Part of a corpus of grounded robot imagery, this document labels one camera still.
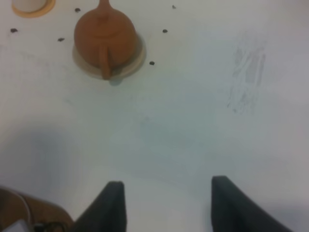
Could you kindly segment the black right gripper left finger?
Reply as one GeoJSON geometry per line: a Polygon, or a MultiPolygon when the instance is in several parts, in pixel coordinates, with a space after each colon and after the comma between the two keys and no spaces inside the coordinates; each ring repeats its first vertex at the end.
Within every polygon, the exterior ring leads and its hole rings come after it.
{"type": "Polygon", "coordinates": [[[125,185],[109,182],[70,227],[71,232],[126,232],[125,185]]]}

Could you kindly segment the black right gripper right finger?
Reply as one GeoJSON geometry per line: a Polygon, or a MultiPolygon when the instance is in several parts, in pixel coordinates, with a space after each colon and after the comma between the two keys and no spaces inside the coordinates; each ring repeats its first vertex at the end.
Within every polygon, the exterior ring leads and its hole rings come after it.
{"type": "Polygon", "coordinates": [[[214,176],[211,180],[211,224],[214,232],[290,231],[226,176],[214,176]]]}

